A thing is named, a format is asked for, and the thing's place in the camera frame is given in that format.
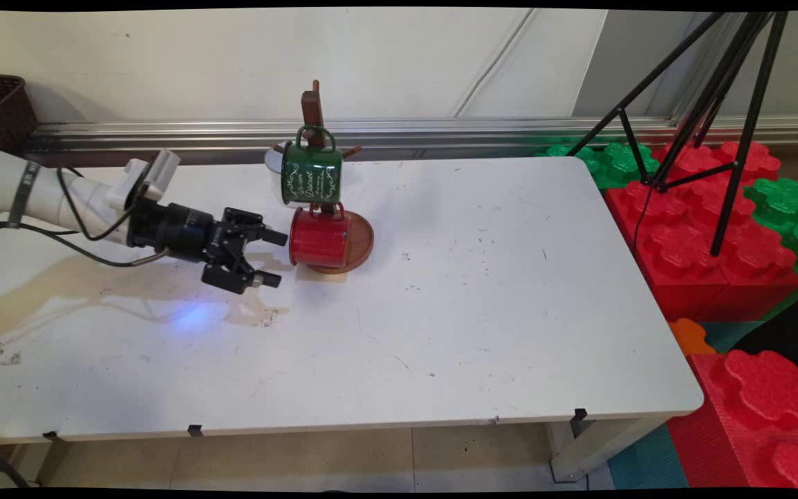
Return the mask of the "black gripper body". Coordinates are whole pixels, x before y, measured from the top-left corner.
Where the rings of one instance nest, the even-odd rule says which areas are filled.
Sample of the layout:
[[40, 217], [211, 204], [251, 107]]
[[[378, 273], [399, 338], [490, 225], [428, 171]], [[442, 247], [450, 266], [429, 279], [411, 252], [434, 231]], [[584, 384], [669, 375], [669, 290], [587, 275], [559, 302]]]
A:
[[227, 225], [213, 215], [177, 203], [152, 206], [152, 247], [191, 263], [228, 265]]

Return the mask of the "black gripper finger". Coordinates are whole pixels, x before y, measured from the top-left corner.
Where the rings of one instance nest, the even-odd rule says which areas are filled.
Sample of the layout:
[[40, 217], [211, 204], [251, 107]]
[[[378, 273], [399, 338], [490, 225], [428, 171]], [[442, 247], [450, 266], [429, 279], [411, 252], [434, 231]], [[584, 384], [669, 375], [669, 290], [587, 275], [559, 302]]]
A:
[[248, 288], [278, 288], [281, 280], [280, 275], [257, 270], [244, 258], [236, 259], [233, 256], [211, 259], [202, 271], [203, 284], [237, 295], [243, 294]]
[[280, 247], [284, 247], [289, 238], [288, 234], [265, 224], [262, 215], [234, 208], [224, 210], [224, 231], [225, 239], [263, 240]]

